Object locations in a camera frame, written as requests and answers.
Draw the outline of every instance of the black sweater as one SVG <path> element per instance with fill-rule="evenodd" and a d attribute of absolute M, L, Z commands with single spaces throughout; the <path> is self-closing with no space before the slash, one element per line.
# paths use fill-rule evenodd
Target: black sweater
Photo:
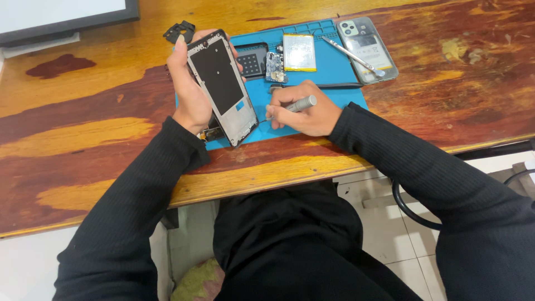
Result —
<path fill-rule="evenodd" d="M 533 300 L 535 206 L 531 199 L 354 104 L 343 110 L 329 140 L 397 179 L 442 221 L 436 253 L 448 299 Z M 156 300 L 157 273 L 149 237 L 180 175 L 209 160 L 204 143 L 168 117 L 160 133 L 106 191 L 58 256 L 54 299 Z M 265 192 L 256 198 L 269 202 L 274 196 L 277 194 Z M 288 275 L 291 271 L 285 270 L 280 283 L 273 281 L 280 274 L 277 269 L 284 269 L 284 258 L 273 256 L 274 248 L 267 247 L 248 262 L 248 267 L 254 267 L 255 258 L 262 258 L 273 267 L 257 271 L 264 274 L 254 273 L 270 284 L 266 291 L 258 290 L 260 285 L 255 291 L 258 296 L 276 296 L 273 292 L 278 286 L 291 285 L 308 299 L 334 298 L 333 291 L 339 291 L 336 287 L 356 287 L 360 292 L 348 296 L 353 290 L 347 290 L 347 295 L 336 296 L 337 300 L 417 298 L 362 250 L 338 257 L 325 255 L 337 250 L 307 235 L 286 237 L 276 247 L 284 254 L 299 254 L 303 264 L 322 267 L 316 269 L 321 275 L 310 286 L 313 292 L 303 291 L 302 282 L 310 285 L 314 280 Z M 227 277 L 240 279 L 246 270 L 240 267 L 227 273 L 222 292 L 237 292 L 247 285 L 247 278 L 238 285 L 227 281 Z"/>

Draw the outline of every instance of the metal spudger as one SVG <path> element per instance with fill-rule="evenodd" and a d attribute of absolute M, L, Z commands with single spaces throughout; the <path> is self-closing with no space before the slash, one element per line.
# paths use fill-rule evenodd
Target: metal spudger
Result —
<path fill-rule="evenodd" d="M 313 107 L 313 106 L 316 105 L 316 103 L 317 103 L 316 97 L 314 95 L 310 95 L 310 96 L 307 96 L 305 98 L 299 99 L 298 101 L 290 104 L 285 109 L 295 113 L 295 112 L 299 112 L 299 111 L 302 111 L 304 109 L 308 109 L 310 107 Z M 266 118 L 265 120 L 263 120 L 262 122 L 271 121 L 273 119 L 274 119 L 273 117 L 269 117 L 269 118 Z"/>
<path fill-rule="evenodd" d="M 327 39 L 326 37 L 322 36 L 322 39 L 324 39 L 325 41 L 329 42 L 332 46 L 335 46 L 336 48 L 338 48 L 340 51 L 342 51 L 343 53 L 347 54 L 348 56 L 350 56 L 352 59 L 356 60 L 357 62 L 361 63 L 364 67 L 370 69 L 371 71 L 373 71 L 377 76 L 385 76 L 385 71 L 383 70 L 379 70 L 379 69 L 376 69 L 374 66 L 366 63 L 365 61 L 361 60 L 358 56 L 350 53 L 349 51 L 347 51 L 344 47 L 338 45 L 336 42 L 334 42 L 333 40 L 329 40 Z"/>

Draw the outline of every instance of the smartphone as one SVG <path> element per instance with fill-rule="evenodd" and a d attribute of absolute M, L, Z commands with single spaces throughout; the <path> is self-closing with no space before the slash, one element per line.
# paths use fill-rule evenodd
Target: smartphone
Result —
<path fill-rule="evenodd" d="M 360 17 L 341 21 L 338 23 L 337 29 L 343 46 L 349 52 L 375 68 L 385 71 L 385 75 L 379 77 L 350 58 L 361 83 L 369 85 L 398 77 L 398 69 L 370 18 Z"/>
<path fill-rule="evenodd" d="M 188 66 L 228 142 L 237 148 L 258 127 L 258 117 L 225 32 L 219 29 L 188 45 Z"/>

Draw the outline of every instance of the wooden desk surface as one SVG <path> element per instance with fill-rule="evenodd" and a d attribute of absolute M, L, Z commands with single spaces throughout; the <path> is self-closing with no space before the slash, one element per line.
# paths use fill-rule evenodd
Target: wooden desk surface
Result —
<path fill-rule="evenodd" d="M 535 1 L 140 0 L 140 9 L 141 21 L 5 61 L 0 237 L 80 223 L 159 131 L 174 110 L 162 34 L 182 20 L 237 35 L 369 16 L 400 71 L 363 88 L 372 112 L 449 152 L 535 137 Z M 171 206 L 371 168 L 302 134 L 210 156 L 182 176 Z"/>

